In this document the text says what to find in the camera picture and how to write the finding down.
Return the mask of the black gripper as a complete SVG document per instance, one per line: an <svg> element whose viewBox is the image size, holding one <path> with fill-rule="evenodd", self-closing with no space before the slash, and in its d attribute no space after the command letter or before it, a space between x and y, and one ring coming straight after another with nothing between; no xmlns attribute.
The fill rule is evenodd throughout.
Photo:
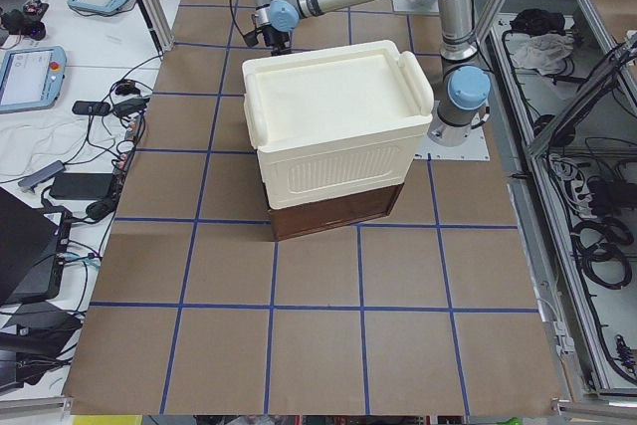
<svg viewBox="0 0 637 425"><path fill-rule="evenodd" d="M250 48L256 47L259 37L262 37L272 55L287 55L292 52L290 34L281 32L270 24L258 26L242 37L246 46Z"/></svg>

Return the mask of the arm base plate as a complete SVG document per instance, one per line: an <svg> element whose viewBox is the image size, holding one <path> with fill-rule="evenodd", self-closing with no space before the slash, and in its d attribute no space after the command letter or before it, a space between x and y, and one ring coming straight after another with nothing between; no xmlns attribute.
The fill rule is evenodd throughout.
<svg viewBox="0 0 637 425"><path fill-rule="evenodd" d="M398 15L439 15L438 0L392 0L392 8Z"/></svg>
<svg viewBox="0 0 637 425"><path fill-rule="evenodd" d="M489 161L491 159L482 127L474 129L457 146L444 146L425 136L417 148L414 160Z"/></svg>

